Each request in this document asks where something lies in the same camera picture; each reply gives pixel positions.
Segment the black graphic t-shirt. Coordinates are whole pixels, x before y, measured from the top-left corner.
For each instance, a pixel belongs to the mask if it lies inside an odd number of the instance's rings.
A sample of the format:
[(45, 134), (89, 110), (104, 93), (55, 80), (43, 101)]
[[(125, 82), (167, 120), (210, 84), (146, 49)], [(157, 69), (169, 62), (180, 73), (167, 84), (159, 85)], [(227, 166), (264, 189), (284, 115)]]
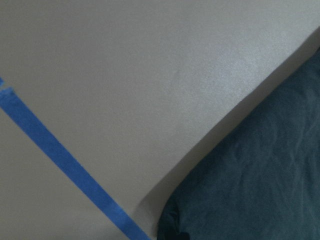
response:
[(168, 199), (159, 240), (320, 237), (320, 55), (275, 88)]

